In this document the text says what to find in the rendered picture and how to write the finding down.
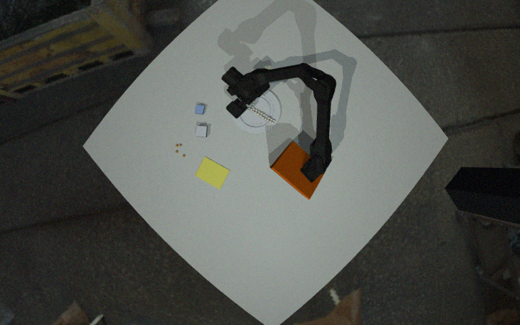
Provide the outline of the small blue block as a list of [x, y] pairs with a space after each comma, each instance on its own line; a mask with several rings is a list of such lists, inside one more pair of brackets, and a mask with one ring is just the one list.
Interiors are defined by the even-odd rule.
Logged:
[[205, 106], [201, 106], [201, 105], [198, 105], [198, 104], [197, 104], [197, 105], [196, 105], [195, 113], [196, 113], [196, 114], [202, 114], [202, 115], [203, 115], [203, 113], [204, 113], [204, 107], [205, 107]]

